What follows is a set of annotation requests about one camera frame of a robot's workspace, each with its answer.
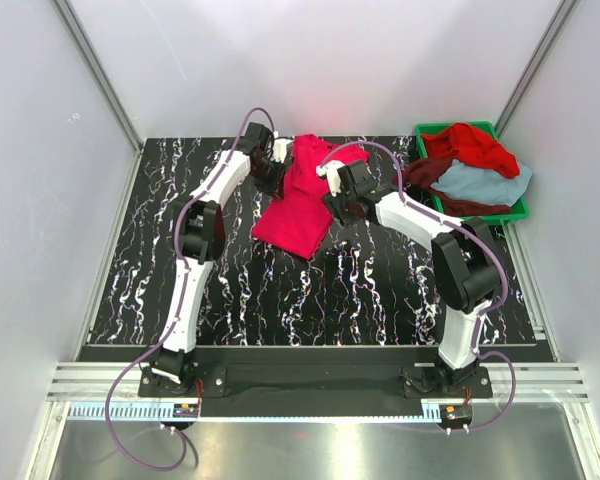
dark red cloth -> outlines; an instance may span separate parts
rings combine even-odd
[[[315,135],[294,139],[293,164],[284,179],[284,199],[276,198],[253,228],[252,235],[305,259],[310,259],[327,235],[333,217],[322,196],[329,192],[316,167],[338,145]],[[369,153],[357,145],[345,147],[332,157],[342,163],[369,161]]]
[[[495,170],[507,178],[520,175],[515,155],[486,132],[454,123],[437,135],[422,134],[429,158],[456,158],[473,167]]]
[[[469,200],[454,200],[447,197],[444,193],[431,188],[431,184],[440,178],[451,166],[453,158],[423,158],[416,160],[402,172],[402,183],[410,183],[433,193],[440,197],[444,213],[452,217],[472,217],[483,215],[501,215],[511,213],[511,207],[508,205],[483,205],[482,203],[471,202]],[[398,184],[398,179],[394,179],[394,185]]]

green plastic tray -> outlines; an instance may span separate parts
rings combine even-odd
[[[489,122],[465,122],[465,123],[468,123],[469,125],[479,128],[483,132],[487,132],[493,138],[498,140],[498,134],[496,133],[496,130],[495,130],[495,128],[493,128],[493,125],[491,125],[491,123],[489,123]],[[437,133],[440,133],[442,130],[449,127],[450,125],[453,125],[453,124],[452,123],[421,123],[420,125],[416,126],[416,144],[418,146],[418,153],[420,154],[421,158],[426,158],[428,156],[427,149],[424,146],[424,140],[422,139],[422,134],[424,133],[424,134],[435,135]],[[437,211],[444,213],[444,208],[442,206],[442,201],[440,200],[440,198],[435,195],[431,195],[431,197],[433,198],[434,208]],[[485,215],[480,218],[482,218],[485,222],[487,222],[488,225],[495,226],[495,225],[510,225],[512,223],[517,222],[521,218],[527,218],[528,216],[529,216],[529,207],[527,206],[527,202],[524,201],[524,197],[520,197],[520,199],[516,203],[514,203],[513,206],[511,207],[511,213],[509,213],[507,215]]]

white wall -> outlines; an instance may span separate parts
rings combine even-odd
[[[78,342],[132,152],[48,0],[0,0],[0,480]]]
[[[504,143],[535,172],[519,228],[600,426],[600,0],[578,6]]]
[[[494,121],[558,0],[72,0],[140,135]]]

black marble surface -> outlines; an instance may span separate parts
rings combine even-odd
[[[412,137],[366,139],[386,145],[403,165],[414,158]],[[89,344],[157,341],[175,275],[170,203],[188,198],[224,144],[220,138],[147,140]],[[393,178],[391,161],[378,152],[370,165],[381,182]],[[418,189],[409,194],[430,201]],[[342,229],[334,223],[307,262],[251,237],[269,203],[248,178],[224,209],[227,247],[207,283],[199,345],[435,343],[444,305],[424,248],[373,224]],[[482,341],[535,343],[504,233],[494,233],[510,291],[503,308],[489,315]]]

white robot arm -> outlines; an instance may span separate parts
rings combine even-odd
[[[491,305],[501,281],[482,248],[453,227],[469,231],[493,252],[487,224],[477,217],[461,222],[411,199],[405,203],[396,187],[379,186],[362,161],[349,165],[331,161],[318,167],[317,174],[329,182],[331,193],[323,200],[342,225],[369,220],[432,252],[436,287],[447,313],[434,375],[427,381],[443,393],[461,389],[478,368],[476,332],[485,320],[481,312]]]
[[[169,319],[178,323],[160,350],[158,360],[151,364],[153,374],[185,386],[193,383],[195,374],[189,355],[196,345],[200,304],[212,262],[224,249],[222,207],[250,173],[260,190],[280,195],[288,143],[288,140],[274,140],[265,127],[250,124],[231,161],[224,163],[228,152],[223,152],[209,176],[214,180],[205,180],[192,193],[200,198],[179,232],[184,258],[177,260],[176,285],[169,309]],[[273,153],[267,157],[265,151]],[[395,187],[377,185],[362,161],[348,165],[329,162],[319,167],[317,173],[329,182],[331,193],[325,195],[324,203],[341,224],[366,219],[407,235],[432,252],[436,287],[447,305],[447,314],[436,358],[436,378],[431,381],[441,391],[453,390],[478,367],[473,343],[474,333],[484,322],[484,315],[479,312],[493,301],[500,278],[484,252],[449,225],[462,225],[495,250],[487,225],[479,218],[461,223],[421,204],[417,209],[405,205]],[[167,321],[165,332],[170,325]]]
[[[258,189],[282,196],[282,181],[288,167],[287,146],[291,140],[276,138],[266,127],[251,123],[230,160],[229,150],[220,154],[218,163],[200,186],[191,193],[197,201],[188,210],[180,232],[182,258],[176,259],[176,280],[169,316],[162,335],[173,321],[177,324],[166,337],[152,372],[178,384],[192,382],[187,355],[196,346],[198,316],[204,289],[213,262],[224,250],[225,232],[222,209],[233,191],[248,176],[255,178]]]

